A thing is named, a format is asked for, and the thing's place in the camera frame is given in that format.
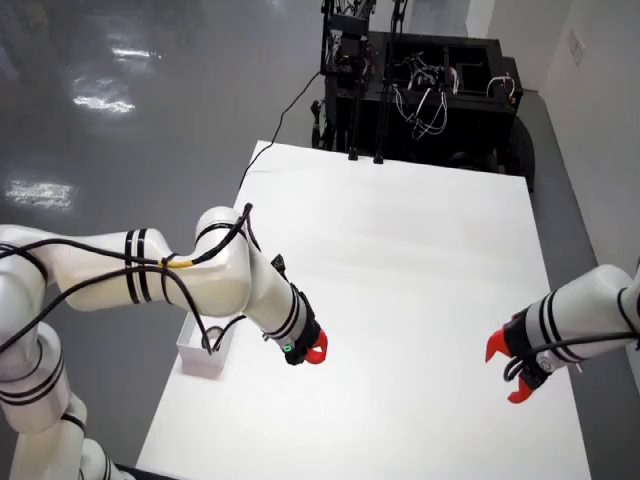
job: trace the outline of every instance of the small white container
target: small white container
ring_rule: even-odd
[[[205,329],[219,327],[213,330],[209,335],[211,346],[213,347],[213,344],[218,338],[219,332],[233,317],[201,318]],[[185,319],[180,335],[178,336],[178,341],[176,342],[178,352],[182,358],[182,370],[184,373],[216,379],[224,368],[235,328],[235,325],[232,326],[224,334],[224,338],[220,344],[220,349],[209,355],[209,353],[202,348],[202,334],[200,333],[195,317],[192,313],[187,314],[187,318]]]

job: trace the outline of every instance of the shiny floor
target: shiny floor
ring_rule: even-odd
[[[412,31],[464,33],[468,0],[416,2]],[[320,3],[0,0],[0,223],[77,235],[154,226],[190,251],[200,214],[233,203],[255,142],[318,69]],[[321,96],[318,80],[279,141],[309,145]],[[528,94],[520,114],[557,288],[595,260],[544,103]],[[63,305],[48,318],[89,407],[88,435],[117,462],[135,465],[183,319],[163,304]],[[593,478],[635,478],[640,400],[624,355],[588,363],[573,384]],[[13,441],[0,422],[0,476]]]

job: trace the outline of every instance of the white tabletop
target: white tabletop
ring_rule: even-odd
[[[264,146],[258,143],[256,151]],[[247,176],[329,338],[291,367],[251,322],[222,376],[176,361],[138,468],[189,480],[588,479],[566,370],[512,405],[486,341],[549,289],[521,178],[275,145]]]

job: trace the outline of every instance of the white wire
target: white wire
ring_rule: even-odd
[[[424,92],[424,95],[422,96],[422,100],[420,100],[420,105],[418,105],[418,110],[416,110],[416,118],[418,118],[418,115],[420,115],[420,110],[422,109],[422,104],[424,103],[424,100],[427,98],[427,95],[429,95],[430,91],[431,91],[431,89],[427,88],[427,91]]]
[[[445,92],[441,92],[440,106],[438,107],[436,114],[431,119],[431,123],[429,125],[426,125],[422,120],[418,118],[418,114],[420,113],[420,110],[422,109],[422,105],[424,104],[424,101],[427,98],[427,95],[429,94],[431,89],[430,88],[427,89],[427,91],[422,96],[422,100],[420,101],[420,105],[418,106],[418,110],[416,110],[416,113],[412,113],[411,115],[407,116],[404,113],[404,101],[402,100],[402,95],[398,90],[398,86],[393,84],[392,87],[396,96],[396,107],[398,109],[398,112],[406,122],[413,123],[411,138],[413,138],[414,140],[420,140],[425,133],[428,133],[429,135],[440,135],[445,130],[447,126],[447,121],[448,121],[447,96]],[[443,108],[444,108],[444,117],[442,119],[442,125],[434,127],[433,124],[438,119],[438,116],[440,115],[440,112],[442,111]]]
[[[457,95],[458,94],[458,72],[456,71],[455,68],[453,67],[449,67],[450,71],[451,71],[451,76],[453,77],[453,94]]]
[[[444,117],[442,119],[442,125],[440,125],[439,127],[434,127],[433,124],[437,120],[438,115],[440,114],[440,111],[442,110],[443,107],[444,107]],[[411,132],[411,137],[414,140],[420,140],[425,133],[428,133],[429,135],[440,135],[442,132],[444,132],[447,126],[447,121],[448,121],[447,108],[448,108],[447,97],[446,97],[446,94],[442,92],[440,106],[438,107],[436,114],[433,116],[431,123],[429,125],[425,125],[424,122],[422,122],[419,118],[416,117],[416,124],[414,125],[413,131]],[[422,132],[416,137],[416,129],[418,128],[422,129]]]
[[[513,93],[516,91],[516,81],[509,77],[509,76],[504,76],[504,77],[493,77],[491,79],[491,81],[489,82],[489,85],[487,85],[487,97],[489,96],[489,90],[491,89],[491,84],[497,80],[501,80],[502,81],[502,86],[504,87],[504,82],[506,82],[507,80],[511,81],[511,93],[509,94],[509,98],[513,97]]]

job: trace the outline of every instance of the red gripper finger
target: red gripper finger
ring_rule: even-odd
[[[527,398],[529,398],[532,393],[533,390],[531,390],[531,388],[529,388],[529,386],[524,383],[524,380],[522,378],[518,377],[518,391],[513,392],[511,395],[509,395],[508,398],[511,403],[522,403]]]
[[[320,330],[318,340],[316,340],[316,343],[313,344],[313,347],[309,349],[304,359],[313,365],[324,362],[324,359],[327,358],[328,343],[329,342],[327,340],[327,334],[324,333],[324,330]]]
[[[491,360],[491,357],[493,357],[496,352],[504,353],[509,358],[512,356],[504,341],[504,328],[501,328],[489,337],[489,341],[487,342],[487,354],[484,361],[488,362]]]

